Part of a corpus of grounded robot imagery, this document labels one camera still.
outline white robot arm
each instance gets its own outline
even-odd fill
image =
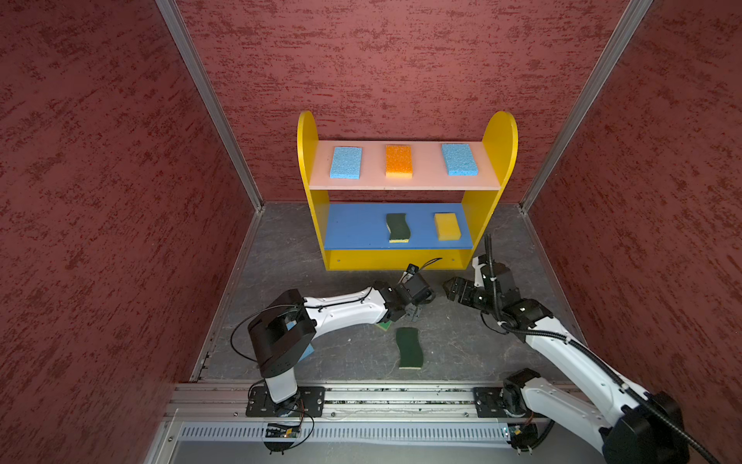
[[[420,305],[435,293],[412,264],[394,287],[376,281],[360,292],[331,298],[302,298],[287,290],[250,323],[248,330],[260,374],[271,400],[279,405],[297,394],[294,366],[309,343],[333,330],[356,324],[397,321],[418,317]]]
[[[485,245],[487,254],[473,261],[474,281],[451,279],[444,284],[446,296],[491,314],[506,333],[544,355],[591,401],[524,369],[508,377],[501,390],[501,407],[508,415],[542,414],[590,443],[608,464],[687,463],[688,445],[718,463],[683,430],[680,407],[672,398],[649,394],[579,343],[538,301],[521,298],[510,270],[492,262],[487,238]],[[284,292],[249,325],[271,400],[284,409],[297,402],[294,366],[314,338],[351,325],[397,321],[405,314],[415,320],[419,306],[434,297],[412,265],[394,287],[377,281],[360,292],[331,298]]]

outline black cable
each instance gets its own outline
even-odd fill
[[[285,411],[290,411],[290,412],[293,412],[294,411],[293,408],[290,408],[290,409],[289,408],[281,408],[281,409],[283,409]],[[309,433],[306,435],[306,437],[304,437],[303,440],[301,440],[299,443],[296,443],[294,445],[291,445],[290,447],[286,448],[286,450],[284,450],[284,451],[288,451],[290,449],[294,449],[294,448],[298,447],[302,443],[306,442],[309,439],[309,437],[311,437],[312,434],[315,432],[315,418],[309,412],[307,412],[306,409],[304,408],[304,400],[301,400],[301,412],[302,412],[302,414],[306,414],[307,416],[309,416],[309,418],[312,420],[312,430],[309,431]],[[304,419],[302,417],[302,419],[299,421],[299,430],[300,430],[300,432],[301,432],[301,424],[302,424],[303,421],[304,421]]]
[[[301,440],[301,441],[300,441],[299,443],[297,443],[296,445],[292,445],[292,446],[291,446],[291,448],[289,448],[289,449],[294,449],[294,448],[296,448],[297,446],[301,445],[302,443],[306,442],[306,441],[307,441],[307,440],[309,439],[309,437],[311,437],[311,436],[312,436],[312,434],[313,434],[313,433],[315,432],[315,418],[314,418],[314,417],[312,417],[312,415],[311,415],[310,413],[306,412],[306,409],[304,409],[304,413],[305,413],[305,414],[306,414],[307,416],[309,416],[309,418],[310,418],[310,419],[312,420],[312,430],[310,430],[310,431],[309,431],[309,433],[308,433],[308,434],[306,435],[306,437],[304,437],[304,440]]]
[[[443,259],[443,258],[433,258],[433,259],[431,259],[431,260],[430,260],[430,261],[428,261],[427,263],[423,264],[423,265],[422,265],[422,266],[420,267],[420,270],[419,270],[418,272],[422,271],[423,269],[425,269],[426,267],[428,267],[429,265],[431,265],[431,264],[433,264],[433,263],[437,263],[437,262],[438,262],[438,261],[440,261],[441,259]]]
[[[311,310],[322,310],[322,309],[324,309],[324,308],[326,308],[326,307],[337,306],[337,305],[339,305],[339,304],[357,303],[357,302],[359,302],[359,301],[360,301],[360,302],[362,303],[362,302],[363,302],[363,301],[364,301],[364,300],[365,300],[366,298],[368,298],[368,296],[369,296],[369,295],[371,294],[371,290],[373,290],[373,287],[370,287],[370,288],[369,288],[369,291],[368,291],[368,292],[366,292],[366,295],[363,295],[363,296],[361,296],[360,298],[358,298],[358,299],[355,299],[355,300],[352,300],[352,301],[342,301],[342,302],[339,302],[339,303],[330,303],[330,304],[325,304],[325,305],[321,305],[321,306],[305,306],[305,308],[308,308],[308,309],[311,309]],[[250,356],[247,356],[246,354],[244,354],[244,353],[241,353],[241,352],[240,352],[240,351],[239,351],[239,350],[238,350],[238,349],[237,349],[237,348],[236,348],[236,347],[234,346],[234,334],[235,334],[235,333],[237,332],[237,329],[239,329],[239,328],[240,328],[240,326],[241,326],[242,324],[246,323],[246,322],[247,322],[247,321],[249,321],[250,319],[252,319],[252,318],[254,318],[255,316],[259,315],[259,314],[260,314],[260,313],[262,313],[263,311],[267,311],[267,310],[272,310],[272,309],[274,309],[274,308],[277,308],[277,307],[296,307],[296,306],[297,306],[296,304],[275,304],[275,305],[273,305],[273,306],[269,306],[269,307],[267,307],[267,308],[266,308],[266,309],[264,309],[264,310],[260,310],[260,311],[257,311],[256,313],[252,313],[252,314],[251,314],[250,316],[247,316],[247,317],[246,317],[246,318],[244,318],[244,319],[243,319],[242,321],[240,321],[240,323],[239,323],[239,324],[237,324],[237,326],[236,326],[236,327],[235,327],[235,328],[234,328],[234,329],[232,330],[232,334],[231,334],[231,335],[229,336],[229,346],[231,346],[231,347],[232,347],[232,350],[233,350],[233,351],[234,351],[235,353],[237,353],[238,355],[242,356],[243,358],[245,358],[245,359],[248,359],[248,360],[250,360],[250,361],[252,361],[252,362],[257,362],[257,360],[256,360],[256,359],[253,359],[253,358],[251,358]]]
[[[258,380],[257,382],[253,383],[252,385],[250,385],[250,388],[248,388],[248,389],[247,389],[247,404],[248,404],[248,405],[247,405],[247,406],[245,406],[245,417],[247,417],[247,408],[249,408],[249,405],[250,405],[250,399],[251,399],[251,397],[252,397],[252,388],[253,388],[253,387],[254,387],[255,385],[257,385],[257,384],[260,384],[260,383],[266,383],[266,380],[265,380],[265,379],[260,379],[260,380]]]
[[[493,329],[492,327],[490,327],[490,326],[489,326],[489,325],[487,324],[487,322],[485,322],[485,312],[484,312],[484,311],[480,311],[480,312],[479,312],[479,317],[480,317],[480,318],[482,318],[482,323],[483,323],[483,324],[485,325],[485,327],[486,327],[487,329],[489,329],[489,330],[492,330],[493,332],[497,332],[497,333],[499,333],[500,335],[507,335],[507,334],[508,334],[507,332],[500,332],[499,330],[494,330],[494,329]]]
[[[497,300],[497,287],[498,281],[494,279],[495,269],[494,262],[492,261],[492,235],[485,235],[485,254],[487,255],[487,268],[490,271],[490,283],[492,283],[492,309],[495,312],[495,319],[497,321],[502,320],[502,314],[500,313],[500,305]]]
[[[549,432],[551,432],[551,429],[554,428],[554,424],[556,424],[555,421],[550,420],[549,423],[546,425],[546,428],[544,431],[539,435],[538,438],[536,438],[536,442],[531,446],[530,448],[518,448],[520,451],[532,451],[541,445],[544,440],[546,440],[546,437],[549,435]]]
[[[556,333],[551,332],[550,330],[520,330],[511,327],[509,324],[504,323],[500,327],[505,329],[508,332],[512,333],[518,333],[521,335],[526,336],[541,336],[541,337],[549,337],[552,339],[558,339],[562,340],[563,342],[567,341],[567,336],[562,333]],[[608,366],[600,357],[598,357],[597,354],[590,351],[589,348],[587,348],[584,344],[579,343],[577,340],[569,339],[569,345],[576,348],[579,352],[587,356],[592,362],[594,362],[598,367],[600,367],[603,371],[605,371],[606,374],[608,374],[608,377],[611,378],[611,380],[616,383],[616,385],[619,385],[622,387],[622,389],[631,397],[633,398],[637,403],[639,403],[641,406],[643,406],[647,411],[649,411],[653,416],[655,416],[657,419],[659,419],[663,424],[670,427],[673,432],[678,434],[680,438],[685,440],[691,448],[696,450],[697,453],[699,453],[702,458],[704,458],[707,462],[711,464],[720,464],[719,460],[714,457],[713,454],[709,450],[707,450],[703,445],[701,445],[695,438],[693,438],[688,432],[684,431],[683,428],[681,428],[678,424],[672,421],[669,417],[667,417],[665,414],[663,414],[659,409],[654,407],[650,402],[648,402],[646,399],[642,397],[639,393],[634,391],[631,387],[624,388],[625,382],[621,377],[611,369],[610,366]]]
[[[358,302],[363,303],[364,300],[369,297],[372,290],[373,290],[373,287],[369,287],[369,291],[366,292],[366,295],[363,295],[360,298],[357,298],[352,301],[339,301],[337,303],[321,304],[320,306],[305,306],[305,308],[310,309],[310,310],[323,310],[326,307],[338,306],[339,304],[358,303]]]
[[[237,348],[236,348],[236,347],[234,346],[234,333],[235,333],[235,332],[237,332],[237,329],[239,329],[239,328],[240,328],[240,326],[241,326],[242,324],[246,323],[247,321],[249,321],[250,319],[254,318],[254,317],[255,317],[255,316],[257,316],[258,314],[262,313],[263,311],[267,311],[267,310],[272,310],[272,309],[274,309],[274,308],[277,308],[277,307],[294,307],[294,306],[296,306],[296,305],[295,305],[295,304],[276,304],[276,305],[274,305],[274,306],[269,306],[269,307],[267,307],[267,308],[266,308],[266,309],[264,309],[264,310],[260,310],[260,311],[258,311],[258,312],[256,312],[256,313],[252,313],[252,314],[251,314],[250,316],[247,316],[247,317],[246,317],[246,318],[244,318],[244,319],[243,319],[243,320],[242,320],[242,321],[241,321],[241,322],[240,322],[239,324],[237,324],[237,326],[236,326],[236,327],[235,327],[235,328],[234,328],[234,329],[232,330],[232,334],[231,334],[231,335],[229,336],[229,346],[231,346],[231,347],[232,347],[232,350],[234,350],[234,352],[235,352],[235,353],[237,353],[238,355],[242,356],[243,358],[245,358],[245,359],[249,359],[249,360],[250,360],[250,361],[252,361],[252,362],[257,362],[257,360],[256,360],[256,359],[253,359],[253,358],[251,358],[250,356],[247,356],[246,354],[242,354],[242,353],[241,353],[241,352],[240,352],[240,351],[239,351],[239,350],[238,350],[238,349],[237,349]]]

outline green scouring pad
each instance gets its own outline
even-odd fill
[[[378,327],[378,328],[382,329],[384,332],[386,332],[387,330],[389,330],[389,326],[390,325],[392,325],[392,322],[391,321],[386,321],[386,322],[379,322],[376,325],[376,327]]]
[[[418,340],[418,330],[414,327],[397,329],[400,369],[422,369],[422,348]]]
[[[391,212],[387,215],[387,229],[389,229],[389,243],[405,244],[410,241],[410,227],[404,219],[403,212]]]

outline shelf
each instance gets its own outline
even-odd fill
[[[387,214],[407,214],[410,241],[389,243]],[[438,241],[435,214],[454,212],[462,237]],[[464,210],[459,203],[331,203],[327,218],[325,250],[472,249]]]
[[[468,143],[479,174],[449,176],[441,152],[443,142],[377,142],[352,140],[319,140],[315,155],[310,190],[500,190],[492,162],[482,142]],[[389,179],[387,145],[409,145],[413,152],[413,178]],[[336,146],[363,149],[360,179],[331,179],[329,169]]]

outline wall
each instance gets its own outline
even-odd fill
[[[0,6],[0,462],[137,463],[249,225],[151,0]]]
[[[179,0],[185,23],[266,200],[306,201],[296,125],[320,138],[481,140],[515,115],[521,200],[626,0]],[[460,193],[333,192],[336,200]]]
[[[590,346],[679,400],[728,463],[742,456],[741,20],[736,0],[655,0],[531,210]]]

